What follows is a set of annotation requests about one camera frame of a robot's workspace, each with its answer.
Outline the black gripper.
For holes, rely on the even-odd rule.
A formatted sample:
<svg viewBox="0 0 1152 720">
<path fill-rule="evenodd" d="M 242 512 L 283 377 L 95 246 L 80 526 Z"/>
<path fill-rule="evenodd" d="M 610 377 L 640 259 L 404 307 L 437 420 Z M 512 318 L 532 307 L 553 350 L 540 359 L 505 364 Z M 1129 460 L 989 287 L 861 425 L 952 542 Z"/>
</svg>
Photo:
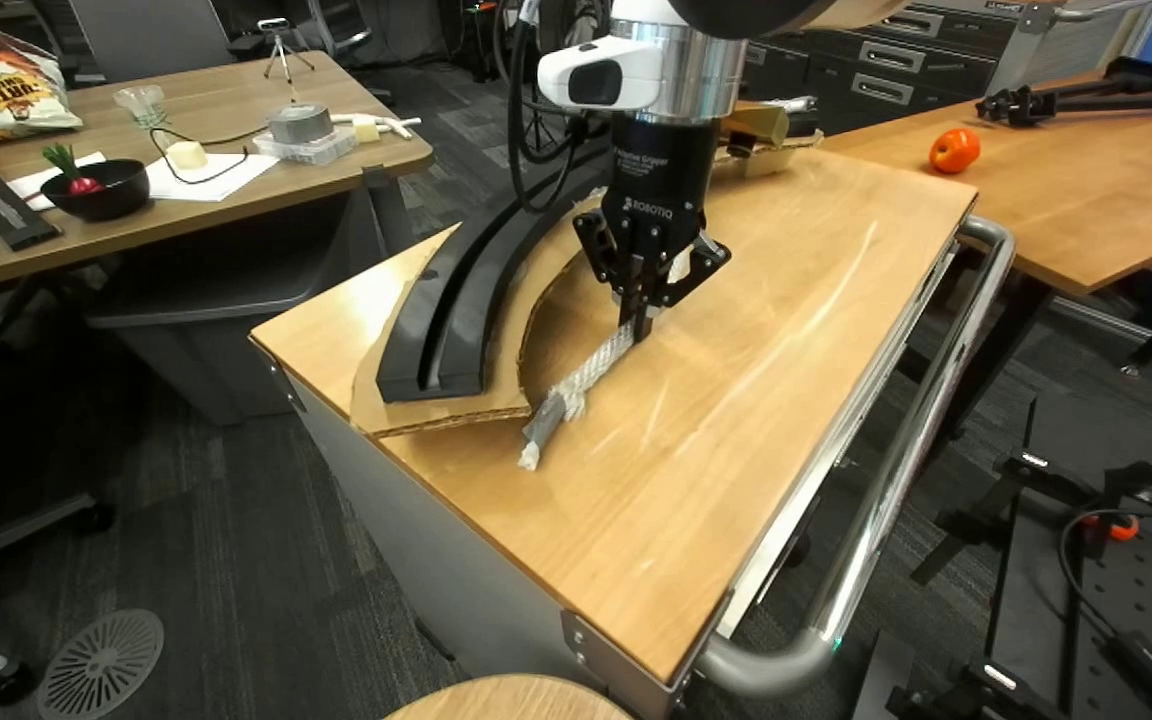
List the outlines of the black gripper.
<svg viewBox="0 0 1152 720">
<path fill-rule="evenodd" d="M 651 333 L 657 307 L 681 306 L 734 259 L 703 216 L 714 153 L 714 123 L 614 121 L 610 187 L 571 228 L 633 341 Z"/>
</svg>

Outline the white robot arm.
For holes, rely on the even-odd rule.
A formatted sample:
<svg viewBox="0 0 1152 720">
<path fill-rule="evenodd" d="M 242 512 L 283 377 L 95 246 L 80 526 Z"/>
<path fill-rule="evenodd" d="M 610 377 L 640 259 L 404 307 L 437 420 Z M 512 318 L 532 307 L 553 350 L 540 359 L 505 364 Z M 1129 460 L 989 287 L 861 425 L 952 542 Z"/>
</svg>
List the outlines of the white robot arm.
<svg viewBox="0 0 1152 720">
<path fill-rule="evenodd" d="M 870 29 L 908 0 L 614 0 L 604 35 L 543 53 L 540 94 L 567 113 L 614 117 L 610 192 L 578 222 L 592 274 L 617 293 L 635 341 L 728 250 L 703 231 L 719 121 L 739 96 L 757 35 Z"/>
</svg>

